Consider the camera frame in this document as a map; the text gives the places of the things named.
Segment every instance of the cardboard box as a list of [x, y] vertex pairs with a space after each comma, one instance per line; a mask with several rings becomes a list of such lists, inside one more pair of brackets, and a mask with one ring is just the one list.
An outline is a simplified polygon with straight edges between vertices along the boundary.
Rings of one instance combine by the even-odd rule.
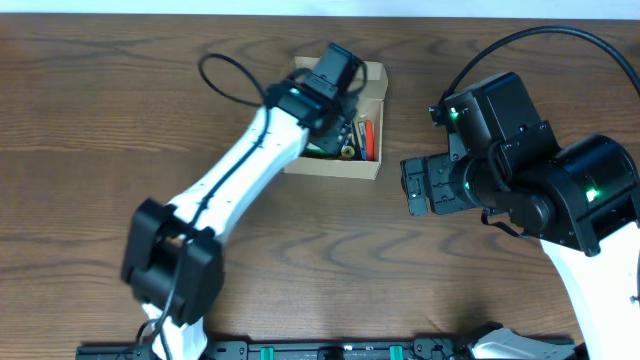
[[[288, 74], [292, 70], [301, 67], [313, 69], [317, 62], [317, 58], [295, 57], [285, 69], [285, 73]], [[356, 119], [368, 119], [373, 123], [373, 137], [375, 139], [374, 160], [344, 161], [300, 157], [285, 166], [285, 173], [371, 180], [376, 178], [380, 164], [382, 163], [382, 115], [384, 95], [387, 91], [389, 81], [387, 79], [387, 72], [381, 63], [368, 61], [365, 61], [365, 63], [367, 64], [367, 85], [359, 95], [358, 104], [356, 105], [358, 111]], [[362, 71], [358, 71], [349, 89], [359, 87], [362, 84], [362, 80]]]

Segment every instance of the black cable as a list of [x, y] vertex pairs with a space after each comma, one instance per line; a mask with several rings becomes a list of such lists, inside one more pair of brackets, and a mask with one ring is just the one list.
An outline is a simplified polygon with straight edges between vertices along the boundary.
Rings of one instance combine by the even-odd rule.
[[502, 174], [500, 174], [500, 170], [498, 170], [498, 165], [496, 162], [496, 148], [500, 145], [499, 141], [494, 142], [489, 146], [489, 150], [487, 152], [487, 163], [489, 164], [489, 169], [491, 170], [491, 175], [493, 176], [493, 180], [498, 185], [498, 188], [504, 192], [511, 192], [511, 188], [507, 185], [504, 180], [502, 180]]
[[164, 304], [164, 309], [162, 309], [162, 314], [160, 317], [153, 323], [153, 332], [151, 333], [151, 342], [155, 340], [155, 338], [162, 333], [162, 325], [165, 320], [169, 316], [169, 310], [171, 309], [171, 303], [173, 302], [173, 298], [176, 294], [176, 287], [178, 285], [178, 279], [182, 274], [184, 269], [184, 259], [187, 257], [187, 251], [189, 250], [189, 245], [191, 244], [191, 239], [185, 239], [182, 243], [182, 247], [180, 248], [180, 254], [178, 255], [178, 264], [176, 265], [176, 272], [173, 275], [173, 279], [171, 280], [171, 287], [169, 288], [169, 295], [167, 296], [167, 301]]
[[124, 358], [126, 360], [130, 360], [129, 357], [125, 353], [128, 352], [128, 351], [133, 350], [136, 345], [140, 345], [140, 340], [142, 339], [142, 335], [144, 334], [145, 330], [147, 330], [149, 325], [153, 324], [154, 322], [156, 322], [156, 319], [147, 320], [142, 325], [140, 325], [140, 328], [138, 328], [138, 332], [136, 333], [136, 342], [135, 342], [135, 344], [131, 345], [131, 346], [127, 346], [126, 348], [122, 349], [122, 351], [120, 351], [118, 353], [118, 355], [116, 356], [116, 358], [114, 360], [120, 359], [120, 357], [123, 356], [123, 355], [124, 355]]
[[622, 68], [622, 71], [624, 71], [624, 73], [627, 74], [627, 77], [629, 77], [629, 80], [631, 80], [631, 83], [633, 84], [633, 87], [636, 89], [638, 96], [640, 96], [640, 78], [638, 78], [638, 75], [633, 70], [633, 67], [631, 66], [631, 64], [629, 64], [627, 59], [625, 59], [625, 57], [622, 56], [622, 54], [620, 54], [618, 50], [616, 50], [609, 43], [597, 37], [596, 35], [588, 33], [584, 30], [580, 30], [580, 29], [576, 29], [568, 26], [539, 26], [539, 27], [522, 30], [515, 34], [511, 34], [491, 44], [491, 46], [489, 46], [488, 48], [482, 50], [482, 52], [476, 55], [476, 57], [474, 57], [467, 64], [467, 66], [465, 66], [464, 69], [462, 69], [460, 74], [456, 76], [456, 78], [453, 80], [453, 82], [449, 86], [449, 89], [447, 89], [447, 91], [445, 91], [442, 94], [442, 97], [440, 98], [439, 103], [444, 104], [444, 99], [446, 99], [448, 96], [452, 95], [456, 91], [456, 87], [460, 84], [460, 81], [462, 81], [462, 78], [464, 78], [465, 75], [467, 75], [467, 73], [471, 70], [471, 68], [473, 68], [480, 60], [482, 60], [482, 58], [489, 55], [494, 50], [514, 40], [518, 40], [529, 35], [545, 34], [545, 33], [573, 35], [598, 46], [599, 48], [604, 50], [607, 54], [609, 54], [609, 56], [611, 56], [613, 60], [615, 60], [618, 63], [618, 65], [620, 65], [620, 67]]
[[169, 344], [167, 343], [167, 337], [164, 335], [164, 331], [160, 331], [160, 342], [162, 343], [162, 350], [164, 350], [165, 360], [171, 360]]
[[[226, 61], [231, 65], [235, 66], [236, 68], [238, 68], [240, 71], [242, 71], [242, 73], [245, 74], [247, 78], [249, 78], [253, 86], [255, 86], [256, 90], [258, 90], [258, 94], [262, 99], [262, 104], [249, 102], [246, 100], [238, 99], [235, 96], [225, 94], [220, 89], [218, 89], [215, 85], [213, 85], [213, 83], [209, 80], [209, 78], [203, 71], [203, 65], [208, 59], [220, 59], [220, 60]], [[256, 78], [249, 72], [249, 70], [247, 70], [244, 66], [242, 66], [240, 63], [233, 60], [232, 58], [222, 54], [207, 54], [203, 56], [200, 59], [200, 61], [198, 61], [198, 71], [200, 72], [200, 76], [202, 77], [202, 80], [204, 80], [204, 82], [207, 85], [209, 85], [210, 88], [212, 88], [215, 92], [222, 95], [223, 97], [240, 104], [248, 105], [248, 106], [259, 107], [262, 105], [266, 105], [267, 95], [262, 89], [262, 86], [260, 86], [260, 83], [258, 83], [258, 80], [256, 80]], [[207, 207], [209, 206], [209, 200], [213, 198], [213, 195], [216, 193], [216, 191], [218, 191], [218, 189], [222, 186], [222, 184], [224, 184], [224, 182], [227, 181], [227, 179], [231, 177], [231, 175], [233, 175], [233, 173], [236, 170], [238, 170], [238, 168], [240, 168], [240, 166], [242, 166], [242, 164], [245, 161], [247, 161], [249, 156], [251, 156], [251, 154], [253, 154], [253, 152], [256, 151], [256, 149], [262, 145], [262, 142], [264, 141], [264, 138], [267, 135], [267, 132], [269, 129], [269, 123], [271, 121], [271, 114], [270, 114], [271, 111], [269, 111], [268, 108], [265, 108], [264, 112], [265, 112], [265, 123], [264, 123], [264, 128], [262, 129], [262, 132], [260, 133], [260, 135], [258, 135], [258, 138], [253, 143], [253, 146], [251, 146], [251, 148], [249, 148], [249, 150], [240, 158], [240, 160], [238, 160], [229, 170], [227, 170], [227, 172], [220, 178], [220, 180], [218, 180], [218, 182], [211, 188], [211, 190], [209, 190], [209, 192], [204, 197], [202, 197], [202, 200], [198, 205], [198, 209], [196, 210], [195, 214], [193, 215], [193, 218], [191, 219], [191, 222], [189, 223], [191, 226], [196, 225], [196, 223], [198, 222], [198, 219], [200, 218], [200, 215], [202, 215], [202, 212], [206, 210]]]
[[233, 60], [232, 58], [226, 56], [226, 55], [222, 55], [222, 54], [207, 54], [203, 57], [200, 58], [200, 60], [198, 61], [198, 72], [200, 73], [200, 77], [202, 78], [202, 80], [209, 85], [210, 88], [213, 89], [213, 91], [217, 92], [218, 94], [222, 95], [223, 97], [235, 101], [237, 103], [243, 104], [243, 105], [247, 105], [247, 106], [253, 106], [253, 107], [260, 107], [262, 104], [259, 103], [254, 103], [251, 101], [247, 101], [247, 100], [243, 100], [243, 99], [239, 99], [233, 95], [229, 95], [225, 92], [223, 92], [222, 90], [218, 89], [217, 86], [213, 85], [213, 83], [211, 82], [211, 80], [209, 80], [209, 77], [207, 77], [207, 75], [204, 73], [204, 63], [207, 62], [207, 60], [209, 59], [220, 59], [222, 61], [228, 62], [229, 64], [235, 66], [238, 70], [242, 71], [242, 73], [251, 81], [251, 83], [253, 84], [253, 86], [256, 87], [256, 89], [258, 90], [258, 93], [260, 95], [260, 98], [262, 99], [262, 102], [264, 103], [265, 101], [265, 93], [262, 90], [262, 86], [260, 86], [260, 84], [258, 83], [258, 80], [256, 80], [256, 78], [253, 76], [253, 74], [251, 74], [249, 72], [249, 70], [247, 70], [244, 66], [242, 66], [239, 62]]

